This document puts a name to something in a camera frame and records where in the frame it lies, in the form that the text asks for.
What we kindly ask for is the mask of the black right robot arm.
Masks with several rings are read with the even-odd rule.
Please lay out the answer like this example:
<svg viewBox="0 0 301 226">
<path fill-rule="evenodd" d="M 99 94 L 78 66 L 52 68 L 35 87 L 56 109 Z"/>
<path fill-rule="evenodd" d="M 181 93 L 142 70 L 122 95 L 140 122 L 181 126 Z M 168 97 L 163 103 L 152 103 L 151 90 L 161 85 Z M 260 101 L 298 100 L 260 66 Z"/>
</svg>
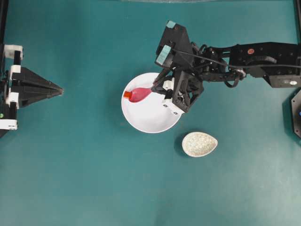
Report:
<svg viewBox="0 0 301 226">
<path fill-rule="evenodd" d="M 204 91 L 203 82 L 234 88 L 247 75 L 263 78 L 273 88 L 300 87 L 301 47 L 264 42 L 214 48 L 194 42 L 183 49 L 160 45 L 155 63 L 163 68 L 152 92 L 164 95 L 173 114 L 188 112 Z"/>
</svg>

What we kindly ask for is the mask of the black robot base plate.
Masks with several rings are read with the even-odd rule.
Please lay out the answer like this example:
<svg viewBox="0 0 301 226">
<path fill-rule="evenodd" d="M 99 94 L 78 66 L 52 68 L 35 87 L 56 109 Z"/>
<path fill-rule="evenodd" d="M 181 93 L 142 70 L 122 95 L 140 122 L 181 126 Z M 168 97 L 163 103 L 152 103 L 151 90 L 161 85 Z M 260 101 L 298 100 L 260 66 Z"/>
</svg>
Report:
<svg viewBox="0 0 301 226">
<path fill-rule="evenodd" d="M 282 103 L 285 133 L 294 142 L 301 141 L 301 88 L 294 90 Z"/>
</svg>

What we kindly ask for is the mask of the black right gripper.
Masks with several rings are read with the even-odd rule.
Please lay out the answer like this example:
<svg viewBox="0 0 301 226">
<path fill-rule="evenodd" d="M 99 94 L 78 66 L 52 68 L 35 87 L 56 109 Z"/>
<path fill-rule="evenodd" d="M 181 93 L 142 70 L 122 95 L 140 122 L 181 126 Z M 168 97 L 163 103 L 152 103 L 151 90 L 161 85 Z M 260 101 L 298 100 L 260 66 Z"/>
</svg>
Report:
<svg viewBox="0 0 301 226">
<path fill-rule="evenodd" d="M 185 71 L 163 68 L 153 82 L 151 91 L 165 95 L 162 105 L 174 115 L 187 113 L 203 92 L 203 82 Z"/>
</svg>

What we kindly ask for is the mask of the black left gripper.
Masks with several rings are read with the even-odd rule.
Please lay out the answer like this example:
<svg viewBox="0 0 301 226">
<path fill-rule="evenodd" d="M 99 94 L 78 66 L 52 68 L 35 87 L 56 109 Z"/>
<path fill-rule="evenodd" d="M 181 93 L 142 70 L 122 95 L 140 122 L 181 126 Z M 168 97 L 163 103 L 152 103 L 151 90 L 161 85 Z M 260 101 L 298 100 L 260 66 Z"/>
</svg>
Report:
<svg viewBox="0 0 301 226">
<path fill-rule="evenodd" d="M 5 70 L 5 59 L 13 59 L 10 70 Z M 63 94 L 63 89 L 33 71 L 21 67 L 23 47 L 0 45 L 0 136 L 16 130 L 17 110 L 38 101 Z M 13 87 L 13 80 L 36 87 Z"/>
</svg>

